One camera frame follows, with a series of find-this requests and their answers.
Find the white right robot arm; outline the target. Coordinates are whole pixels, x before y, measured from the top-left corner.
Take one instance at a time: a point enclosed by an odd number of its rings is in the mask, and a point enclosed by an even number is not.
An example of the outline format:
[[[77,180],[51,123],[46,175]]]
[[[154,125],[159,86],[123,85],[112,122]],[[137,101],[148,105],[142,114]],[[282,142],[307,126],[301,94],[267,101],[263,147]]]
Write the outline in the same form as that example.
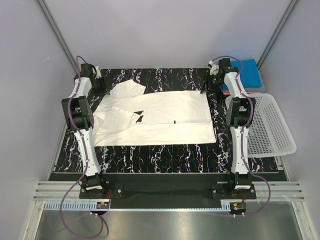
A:
[[[227,109],[226,122],[232,137],[232,165],[230,183],[227,185],[228,195],[239,198],[249,191],[252,178],[248,166],[248,135],[255,110],[255,100],[247,94],[237,72],[214,74],[205,73],[201,93],[216,93],[220,86],[226,84],[229,88],[230,103]]]

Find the white t-shirt with print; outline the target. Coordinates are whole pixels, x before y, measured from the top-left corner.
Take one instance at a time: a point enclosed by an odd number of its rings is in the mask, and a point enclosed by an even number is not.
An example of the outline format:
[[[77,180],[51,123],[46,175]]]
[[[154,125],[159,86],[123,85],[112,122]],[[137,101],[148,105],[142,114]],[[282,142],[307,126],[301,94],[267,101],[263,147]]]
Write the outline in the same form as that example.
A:
[[[146,93],[127,80],[105,95],[94,111],[96,147],[211,144],[211,112],[198,90]]]

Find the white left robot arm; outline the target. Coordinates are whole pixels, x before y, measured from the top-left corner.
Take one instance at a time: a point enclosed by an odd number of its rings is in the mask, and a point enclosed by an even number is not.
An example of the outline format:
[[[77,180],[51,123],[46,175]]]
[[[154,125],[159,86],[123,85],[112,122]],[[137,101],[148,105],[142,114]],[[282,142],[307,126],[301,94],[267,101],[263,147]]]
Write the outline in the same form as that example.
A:
[[[83,165],[83,176],[80,180],[82,187],[85,192],[103,198],[108,193],[108,186],[103,179],[94,146],[94,116],[88,101],[92,80],[93,77],[76,76],[71,94],[61,100],[61,105],[66,125],[78,143]]]

